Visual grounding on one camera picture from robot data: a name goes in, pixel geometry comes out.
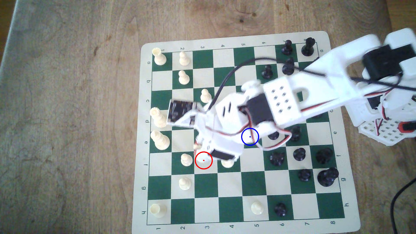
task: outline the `white square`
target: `white square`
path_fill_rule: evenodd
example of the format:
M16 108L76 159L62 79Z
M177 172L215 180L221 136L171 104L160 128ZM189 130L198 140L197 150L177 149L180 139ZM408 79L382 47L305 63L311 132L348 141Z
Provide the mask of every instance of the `white square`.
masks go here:
M153 153L149 155L149 176L161 176L171 174L172 153Z
M179 53L180 52L174 52L172 53L172 70L177 71L177 70L190 70L193 68L193 52L192 51L185 51L186 56L189 58L190 62L188 65L186 66L182 66L179 63Z
M292 206L294 219L319 219L315 193L292 194Z
M191 181L191 187L188 190L181 190L179 187L181 178L188 178ZM171 199L195 198L195 177L193 174L172 175L171 180Z
M217 94L218 89L219 87L214 88L215 94ZM217 103L219 103L222 99L224 99L228 94L232 94L232 93L235 93L235 86L224 86L223 90L221 90L221 93L218 96Z
M305 45L305 43L296 44L296 54L297 54L297 61L298 62L312 62L318 57L318 47L317 44L313 45L313 54L311 56L304 56L302 54L302 47Z
M289 170L264 172L267 195L291 194Z
M334 183L329 187L324 187L318 182L318 174L323 171L327 170L328 168L316 168L313 169L313 180L315 182L315 191L316 193L331 193L331 192L340 192L339 188L339 178L334 180Z
M305 149L305 158L302 161L297 161L293 157L293 152L299 148ZM312 169L311 149L309 145L304 146L286 146L287 167L289 170Z
M214 67L234 67L234 49L213 50Z
M247 148L240 156L241 172L264 171L263 151L259 148Z
M218 173L218 197L241 197L241 172Z
M152 91L171 89L172 71L152 72Z
M307 123L309 145L332 144L329 122Z
M193 87L214 87L214 68L198 68L193 70Z
M195 198L195 223L216 223L220 221L217 197Z
M276 47L274 45L254 47L254 57L276 58ZM271 61L271 60L259 60L255 62L256 65L274 64L274 63L276 62Z
M193 129L172 131L172 152L193 151Z
M193 89L172 90L172 99L193 101Z
M153 204L163 204L166 206L166 214L161 218L156 218L149 212L150 206ZM170 224L171 223L171 200L148 200L147 203L147 224Z
M242 66L235 71L235 85L243 85L247 81L256 80L256 65Z
M251 211L251 205L254 202L260 202L263 205L263 213L254 214ZM244 196L243 197L243 215L244 221L262 221L269 220L269 209L267 206L267 196Z

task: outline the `wood grain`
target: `wood grain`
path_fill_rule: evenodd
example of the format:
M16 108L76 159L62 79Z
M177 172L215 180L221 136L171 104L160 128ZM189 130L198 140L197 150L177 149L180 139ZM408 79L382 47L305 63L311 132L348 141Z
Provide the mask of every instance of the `wood grain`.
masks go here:
M11 27L0 71L0 233L131 232L145 43L324 30L336 47L391 31L382 0L21 0ZM358 233L391 232L390 201L416 175L415 142L383 146L343 114ZM415 192L396 203L400 233L415 233Z

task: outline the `white pawn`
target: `white pawn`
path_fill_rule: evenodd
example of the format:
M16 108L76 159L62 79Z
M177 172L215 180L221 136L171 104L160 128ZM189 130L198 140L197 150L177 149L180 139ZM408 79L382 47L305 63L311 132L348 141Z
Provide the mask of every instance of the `white pawn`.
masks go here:
M182 154L181 155L181 163L183 166L191 166L192 165L192 157L189 154Z
M211 94L208 92L208 89L203 89L201 91L201 101L203 103L208 103L209 101L211 101L212 97Z
M166 127L166 116L160 112L159 108L153 107L150 109L150 116L152 116L156 127Z
M179 63L182 66L187 66L191 60L186 56L186 53L184 51L181 51L179 53Z
M181 190L188 190L191 187L191 181L188 178L181 178L179 180L179 188Z
M185 73L184 70L179 71L179 83L182 85L186 85L189 83L189 76Z
M159 150L165 150L171 144L171 141L169 140L169 138L163 135L158 130L154 130L153 132L151 132L150 138L155 142L155 146Z
M159 66L166 63L166 56L162 54L162 51L159 48L152 49L152 54L155 57L155 63Z

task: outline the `wire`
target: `wire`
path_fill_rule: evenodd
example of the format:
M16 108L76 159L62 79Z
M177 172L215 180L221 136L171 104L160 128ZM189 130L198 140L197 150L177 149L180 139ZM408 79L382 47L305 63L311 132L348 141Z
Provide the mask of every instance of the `wire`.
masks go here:
M409 188L414 182L416 182L416 178L414 178L413 180L411 180L408 184L406 184L403 188L401 188L396 195L393 197L393 199L391 200L391 205L390 205L390 218L391 218L391 226L393 228L393 232L394 234L397 234L397 228L396 228L396 222L394 221L394 203L396 202L397 198L400 196L400 194L406 190L407 188Z

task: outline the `black pawn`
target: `black pawn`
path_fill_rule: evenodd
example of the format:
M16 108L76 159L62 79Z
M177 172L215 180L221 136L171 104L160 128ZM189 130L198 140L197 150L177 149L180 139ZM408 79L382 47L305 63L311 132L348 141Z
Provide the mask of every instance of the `black pawn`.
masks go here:
M293 157L297 160L297 161L302 161L305 159L306 156L306 150L304 148L299 148L296 149L293 152Z
M283 64L282 72L285 75L291 75L293 72L295 72L295 61L292 57L286 60L286 62Z
M328 170L323 170L318 173L318 182L324 187L329 187L338 176L338 170L335 167L331 167Z
M283 203L279 203L275 206L275 213L277 216L283 217L286 215L286 206Z
M320 164L325 164L329 161L331 161L331 158L333 157L334 152L330 148L321 149L316 153L316 160Z
M268 135L268 137L269 137L270 140L274 141L277 138L279 138L279 132L274 132L274 133Z
M282 54L284 55L290 55L293 51L292 48L292 41L291 40L286 40L285 41L285 46L282 48Z
M267 64L264 68L264 71L261 72L263 78L270 80L273 76L272 66Z
M281 166L284 161L285 161L284 153L273 152L270 155L270 162L275 166Z
M308 37L306 44L302 47L302 54L304 56L311 56L313 54L313 45L315 45L315 39Z
M311 178L311 170L310 169L302 169L297 173L297 176L302 181L308 181Z

